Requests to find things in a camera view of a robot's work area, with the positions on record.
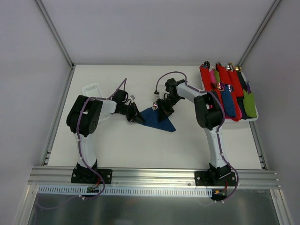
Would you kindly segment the wooden handle spoon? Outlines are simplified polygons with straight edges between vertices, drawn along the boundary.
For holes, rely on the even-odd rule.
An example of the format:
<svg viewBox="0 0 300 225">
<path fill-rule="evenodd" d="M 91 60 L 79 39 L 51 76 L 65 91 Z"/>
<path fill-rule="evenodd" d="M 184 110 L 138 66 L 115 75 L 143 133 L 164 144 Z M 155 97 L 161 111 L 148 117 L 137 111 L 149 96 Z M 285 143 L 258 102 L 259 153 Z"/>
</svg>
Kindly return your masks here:
<svg viewBox="0 0 300 225">
<path fill-rule="evenodd" d="M 153 102 L 152 110 L 157 110 L 157 109 L 158 109 L 158 102 L 155 101 L 155 102 Z"/>
</svg>

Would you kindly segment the blue paper napkin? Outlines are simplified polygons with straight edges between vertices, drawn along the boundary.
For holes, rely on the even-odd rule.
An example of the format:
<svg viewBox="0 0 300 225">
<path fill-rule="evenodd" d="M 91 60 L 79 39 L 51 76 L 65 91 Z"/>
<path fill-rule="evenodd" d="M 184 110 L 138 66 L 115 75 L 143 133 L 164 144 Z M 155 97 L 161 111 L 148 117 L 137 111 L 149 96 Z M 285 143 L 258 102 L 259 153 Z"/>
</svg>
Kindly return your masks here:
<svg viewBox="0 0 300 225">
<path fill-rule="evenodd" d="M 152 108 L 147 108 L 142 112 L 140 112 L 140 114 L 145 119 L 145 122 L 140 123 L 143 126 L 155 128 L 155 129 L 159 129 L 171 133 L 176 131 L 176 128 L 168 118 L 163 120 L 162 122 L 158 121 L 159 114 L 157 110 L 152 110 Z"/>
</svg>

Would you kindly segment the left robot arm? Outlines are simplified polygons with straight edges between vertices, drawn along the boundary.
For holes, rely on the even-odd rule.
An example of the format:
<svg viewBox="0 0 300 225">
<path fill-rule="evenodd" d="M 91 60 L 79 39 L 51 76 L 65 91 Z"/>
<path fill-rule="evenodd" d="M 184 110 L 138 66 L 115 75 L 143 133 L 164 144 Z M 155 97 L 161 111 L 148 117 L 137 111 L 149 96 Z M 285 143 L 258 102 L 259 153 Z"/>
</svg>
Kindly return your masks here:
<svg viewBox="0 0 300 225">
<path fill-rule="evenodd" d="M 77 97 L 67 116 L 66 124 L 77 141 L 79 160 L 76 167 L 84 168 L 81 176 L 88 183 L 95 182 L 98 177 L 97 158 L 90 136 L 96 131 L 102 114 L 121 114 L 128 122 L 145 122 L 136 103 L 124 90 L 115 91 L 108 99 L 84 95 Z"/>
</svg>

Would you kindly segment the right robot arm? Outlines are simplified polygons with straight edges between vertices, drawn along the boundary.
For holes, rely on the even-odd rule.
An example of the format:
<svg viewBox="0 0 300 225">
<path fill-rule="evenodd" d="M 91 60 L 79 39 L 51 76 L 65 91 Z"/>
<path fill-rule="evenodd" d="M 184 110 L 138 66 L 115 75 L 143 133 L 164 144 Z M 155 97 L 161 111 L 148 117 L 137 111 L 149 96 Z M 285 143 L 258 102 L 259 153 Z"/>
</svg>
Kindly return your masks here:
<svg viewBox="0 0 300 225">
<path fill-rule="evenodd" d="M 221 185 L 231 172 L 225 151 L 223 150 L 222 125 L 225 113 L 217 95 L 190 86 L 185 80 L 169 79 L 165 83 L 167 95 L 157 99 L 152 109 L 158 112 L 158 122 L 162 122 L 174 113 L 173 107 L 182 99 L 194 104 L 196 120 L 204 129 L 210 150 L 210 181 Z"/>
</svg>

